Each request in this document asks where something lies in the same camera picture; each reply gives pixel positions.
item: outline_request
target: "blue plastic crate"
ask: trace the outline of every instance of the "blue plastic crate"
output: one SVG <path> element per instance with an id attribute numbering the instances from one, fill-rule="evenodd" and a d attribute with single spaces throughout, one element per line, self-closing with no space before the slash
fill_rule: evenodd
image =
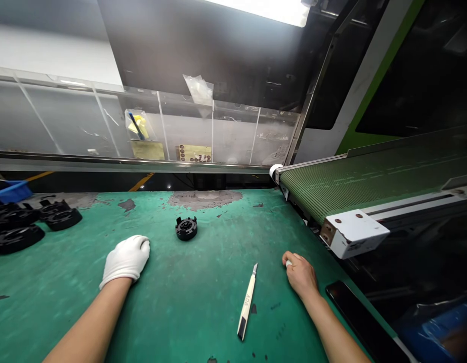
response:
<path id="1" fill-rule="evenodd" d="M 0 201 L 2 203 L 16 203 L 32 195 L 26 180 L 7 180 L 7 183 L 10 186 L 0 190 Z"/>

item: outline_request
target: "bare hand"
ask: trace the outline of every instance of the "bare hand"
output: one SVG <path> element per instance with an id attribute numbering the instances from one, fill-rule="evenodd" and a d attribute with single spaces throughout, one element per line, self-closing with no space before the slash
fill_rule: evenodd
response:
<path id="1" fill-rule="evenodd" d="M 312 265 L 301 255 L 293 254 L 290 251 L 286 251 L 282 256 L 284 266 L 287 260 L 292 262 L 292 265 L 287 266 L 287 278 L 299 297 L 305 300 L 308 297 L 319 295 L 317 279 Z"/>

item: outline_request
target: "green conveyor belt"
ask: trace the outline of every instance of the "green conveyor belt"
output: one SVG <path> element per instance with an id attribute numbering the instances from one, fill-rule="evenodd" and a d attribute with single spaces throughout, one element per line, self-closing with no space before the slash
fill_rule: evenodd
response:
<path id="1" fill-rule="evenodd" d="M 411 146 L 285 171 L 281 182 L 317 223 L 329 215 L 438 192 L 467 174 L 467 149 Z"/>

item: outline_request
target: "gloved hand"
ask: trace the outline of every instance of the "gloved hand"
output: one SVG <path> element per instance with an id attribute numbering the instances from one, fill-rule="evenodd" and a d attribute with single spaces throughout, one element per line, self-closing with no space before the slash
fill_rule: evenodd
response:
<path id="1" fill-rule="evenodd" d="M 136 282 L 149 258 L 149 250 L 149 238 L 145 236 L 134 235 L 119 242 L 107 255 L 99 289 L 102 290 L 106 283 L 119 277 L 130 277 Z"/>

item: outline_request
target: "cable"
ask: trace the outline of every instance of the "cable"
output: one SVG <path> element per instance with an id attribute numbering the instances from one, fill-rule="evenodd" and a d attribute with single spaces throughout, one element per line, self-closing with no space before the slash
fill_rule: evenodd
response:
<path id="1" fill-rule="evenodd" d="M 194 189 L 194 183 L 193 183 L 193 181 L 189 178 L 188 174 L 185 174 L 184 176 L 186 177 L 186 179 L 189 180 L 189 182 L 191 183 L 191 185 L 193 185 L 193 189 Z"/>
<path id="2" fill-rule="evenodd" d="M 173 176 L 178 179 L 180 182 L 182 182 L 183 184 L 185 184 L 188 188 L 191 188 L 191 189 L 194 189 L 194 187 L 188 185 L 186 182 L 184 182 L 183 180 L 181 180 L 176 174 L 173 174 Z"/>

